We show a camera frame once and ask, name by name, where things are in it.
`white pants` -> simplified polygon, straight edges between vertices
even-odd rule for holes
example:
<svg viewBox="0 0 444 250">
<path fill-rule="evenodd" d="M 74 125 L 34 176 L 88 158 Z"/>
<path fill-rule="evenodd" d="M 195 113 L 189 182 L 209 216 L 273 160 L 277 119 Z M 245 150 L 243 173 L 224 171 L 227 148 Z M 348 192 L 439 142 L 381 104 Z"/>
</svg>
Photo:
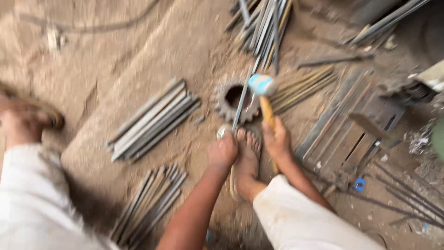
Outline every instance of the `white pants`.
<svg viewBox="0 0 444 250">
<path fill-rule="evenodd" d="M 383 249 L 276 176 L 253 202 L 275 249 Z M 5 153 L 0 183 L 0 249 L 117 250 L 83 226 L 58 157 L 40 144 Z"/>
</svg>

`hammer head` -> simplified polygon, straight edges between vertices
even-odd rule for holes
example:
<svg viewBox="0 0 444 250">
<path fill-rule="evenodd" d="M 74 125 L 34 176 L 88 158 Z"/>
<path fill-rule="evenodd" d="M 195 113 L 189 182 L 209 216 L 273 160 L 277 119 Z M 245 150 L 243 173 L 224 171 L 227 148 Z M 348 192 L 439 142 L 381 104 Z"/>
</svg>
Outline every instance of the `hammer head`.
<svg viewBox="0 0 444 250">
<path fill-rule="evenodd" d="M 248 80 L 248 86 L 257 95 L 270 97 L 278 91 L 273 78 L 266 75 L 255 74 Z"/>
</svg>

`gear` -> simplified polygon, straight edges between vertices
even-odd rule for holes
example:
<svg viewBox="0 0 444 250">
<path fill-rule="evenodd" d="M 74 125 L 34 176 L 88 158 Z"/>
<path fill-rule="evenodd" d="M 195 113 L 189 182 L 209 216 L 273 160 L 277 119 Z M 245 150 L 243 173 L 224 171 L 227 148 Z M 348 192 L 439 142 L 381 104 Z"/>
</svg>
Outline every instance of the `gear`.
<svg viewBox="0 0 444 250">
<path fill-rule="evenodd" d="M 214 102 L 214 108 L 225 121 L 232 122 L 236 117 L 237 107 L 233 107 L 228 98 L 232 91 L 239 89 L 242 91 L 243 84 L 241 81 L 234 79 L 228 79 L 225 82 L 221 82 L 219 86 L 214 90 L 212 101 Z M 259 114 L 259 96 L 252 94 L 249 90 L 244 100 L 244 108 L 242 108 L 241 116 L 239 117 L 238 124 L 244 124 L 245 122 L 251 122 L 254 116 Z"/>
</svg>

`person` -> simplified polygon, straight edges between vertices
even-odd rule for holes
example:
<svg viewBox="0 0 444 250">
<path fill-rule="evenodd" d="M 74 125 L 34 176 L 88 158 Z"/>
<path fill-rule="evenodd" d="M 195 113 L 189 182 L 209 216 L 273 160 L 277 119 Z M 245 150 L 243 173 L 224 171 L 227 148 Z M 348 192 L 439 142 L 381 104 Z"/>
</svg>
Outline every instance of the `person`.
<svg viewBox="0 0 444 250">
<path fill-rule="evenodd" d="M 0 122 L 6 152 L 0 182 L 0 249 L 117 250 L 84 226 L 69 198 L 55 154 L 41 145 L 44 128 L 61 116 L 36 100 L 0 85 Z M 265 148 L 283 174 L 257 180 L 261 143 L 245 129 L 225 133 L 208 146 L 208 168 L 165 229 L 157 249 L 200 250 L 211 213 L 233 166 L 234 194 L 249 202 L 275 249 L 383 249 L 335 213 L 305 177 L 290 152 L 289 135 L 276 118 L 263 124 Z"/>
</svg>

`hammer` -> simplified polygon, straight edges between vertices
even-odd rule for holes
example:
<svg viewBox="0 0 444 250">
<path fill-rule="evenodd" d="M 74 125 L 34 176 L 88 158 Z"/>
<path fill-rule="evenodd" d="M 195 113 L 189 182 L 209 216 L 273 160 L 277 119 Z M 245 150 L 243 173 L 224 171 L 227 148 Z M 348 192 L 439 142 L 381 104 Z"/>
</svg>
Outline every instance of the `hammer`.
<svg viewBox="0 0 444 250">
<path fill-rule="evenodd" d="M 262 116 L 264 121 L 268 123 L 274 131 L 274 115 L 268 97 L 274 95 L 278 91 L 278 86 L 273 78 L 266 75 L 255 74 L 248 80 L 248 86 L 255 95 L 259 96 L 261 104 Z M 279 168 L 276 163 L 273 163 L 275 173 L 279 173 Z"/>
</svg>

